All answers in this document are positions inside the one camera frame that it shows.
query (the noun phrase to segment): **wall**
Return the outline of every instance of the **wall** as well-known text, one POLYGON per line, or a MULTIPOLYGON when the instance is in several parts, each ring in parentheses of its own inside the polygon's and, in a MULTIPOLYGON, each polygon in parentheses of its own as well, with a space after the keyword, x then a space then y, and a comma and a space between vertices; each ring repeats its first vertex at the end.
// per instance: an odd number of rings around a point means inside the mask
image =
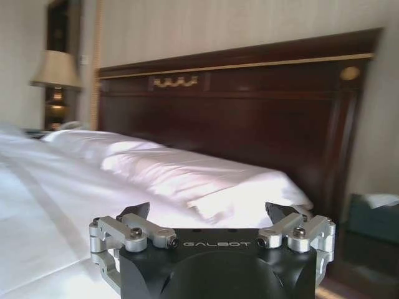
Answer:
POLYGON ((0 121, 43 125, 43 89, 29 86, 45 46, 48 0, 0 0, 0 121))
POLYGON ((349 190, 399 194, 399 1, 393 1, 366 83, 349 190))
POLYGON ((398 6, 396 0, 104 0, 100 66, 385 26, 348 192, 399 194, 398 6))
POLYGON ((84 0, 81 18, 80 55, 87 58, 85 64, 79 66, 79 75, 84 88, 77 101, 77 119, 87 127, 90 123, 90 97, 93 90, 93 49, 95 40, 95 17, 97 0, 84 0))
POLYGON ((384 25, 391 0, 104 0, 102 67, 384 25))

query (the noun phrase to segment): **white bedsheet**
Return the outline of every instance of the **white bedsheet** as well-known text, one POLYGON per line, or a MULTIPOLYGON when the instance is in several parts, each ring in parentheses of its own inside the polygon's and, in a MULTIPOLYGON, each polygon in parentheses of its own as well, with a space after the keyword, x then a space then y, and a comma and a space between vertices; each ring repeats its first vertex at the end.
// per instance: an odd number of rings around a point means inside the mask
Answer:
POLYGON ((0 135, 0 297, 116 298, 88 260, 88 225, 148 201, 148 220, 162 226, 271 225, 266 213, 209 224, 45 143, 0 135))

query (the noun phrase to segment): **table lamp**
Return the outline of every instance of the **table lamp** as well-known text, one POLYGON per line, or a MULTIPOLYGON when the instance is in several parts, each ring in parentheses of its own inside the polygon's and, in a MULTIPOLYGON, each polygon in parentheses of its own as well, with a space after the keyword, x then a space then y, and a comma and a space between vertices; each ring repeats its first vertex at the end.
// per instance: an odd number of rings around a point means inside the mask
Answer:
POLYGON ((39 71, 32 78, 31 85, 54 88, 51 100, 46 102, 46 115, 52 118, 50 129, 56 130, 67 113, 62 89, 82 88, 73 56, 64 52, 45 51, 39 71))

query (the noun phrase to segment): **pillow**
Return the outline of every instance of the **pillow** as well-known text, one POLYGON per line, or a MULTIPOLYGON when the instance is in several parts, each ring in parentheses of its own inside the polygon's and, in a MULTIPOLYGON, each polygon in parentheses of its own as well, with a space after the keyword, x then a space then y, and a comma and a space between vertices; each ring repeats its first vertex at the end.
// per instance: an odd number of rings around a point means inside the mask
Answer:
POLYGON ((28 138, 20 128, 4 121, 0 121, 0 134, 28 138))
POLYGON ((121 151, 163 147, 148 140, 111 132, 87 130, 55 131, 43 137, 42 140, 64 153, 84 159, 97 167, 100 167, 102 160, 107 156, 121 151))
POLYGON ((102 169, 192 207, 207 220, 219 221, 238 209, 248 216, 265 213, 265 202, 312 208, 305 194, 281 171, 179 149, 129 150, 105 158, 102 169))

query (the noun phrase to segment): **wooden headboard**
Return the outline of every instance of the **wooden headboard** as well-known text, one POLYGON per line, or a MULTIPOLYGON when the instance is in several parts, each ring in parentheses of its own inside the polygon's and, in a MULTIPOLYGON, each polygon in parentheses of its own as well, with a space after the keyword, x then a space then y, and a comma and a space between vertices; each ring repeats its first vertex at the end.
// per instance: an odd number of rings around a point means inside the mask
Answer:
POLYGON ((337 221, 380 32, 100 69, 98 128, 280 169, 337 221))

